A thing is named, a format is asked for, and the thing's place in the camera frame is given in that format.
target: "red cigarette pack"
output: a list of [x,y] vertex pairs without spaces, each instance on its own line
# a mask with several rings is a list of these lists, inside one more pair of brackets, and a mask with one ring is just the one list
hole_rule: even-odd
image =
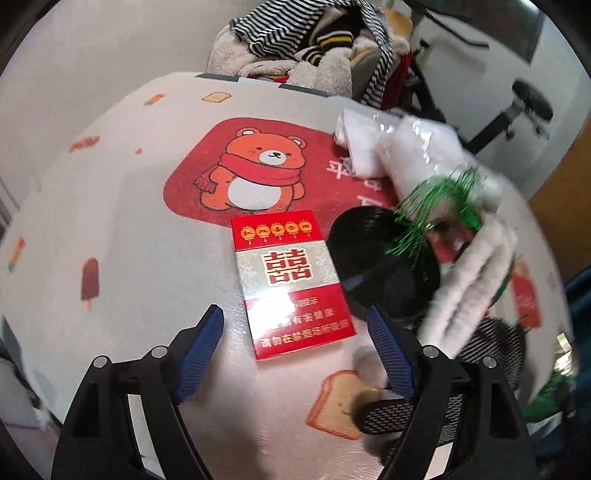
[[355,335],[310,210],[236,217],[232,235],[258,360]]

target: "black container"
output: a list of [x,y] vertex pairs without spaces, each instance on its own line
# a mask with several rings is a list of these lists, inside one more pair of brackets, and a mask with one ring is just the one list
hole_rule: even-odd
[[373,206],[352,208],[335,220],[327,244],[357,318],[378,304],[392,320],[411,326],[427,311],[441,281],[431,246],[426,243],[414,266],[411,258],[386,253],[406,230],[392,211]]

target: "wooden cabinet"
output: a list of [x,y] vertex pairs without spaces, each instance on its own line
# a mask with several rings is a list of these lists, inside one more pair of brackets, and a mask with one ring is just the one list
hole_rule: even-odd
[[563,281],[591,264],[591,122],[530,205]]

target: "black and white striped shirt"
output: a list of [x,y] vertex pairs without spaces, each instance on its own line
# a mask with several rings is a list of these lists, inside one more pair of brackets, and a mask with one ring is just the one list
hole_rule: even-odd
[[382,11],[366,0],[268,0],[247,16],[230,20],[230,30],[259,56],[293,59],[306,33],[328,7],[359,7],[367,28],[381,51],[362,103],[379,108],[395,58]]

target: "chocolate popsicle illustration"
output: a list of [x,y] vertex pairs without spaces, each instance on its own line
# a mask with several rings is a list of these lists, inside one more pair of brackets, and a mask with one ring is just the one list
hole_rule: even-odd
[[99,263],[96,258],[89,258],[82,268],[82,292],[80,299],[92,310],[92,299],[99,296]]

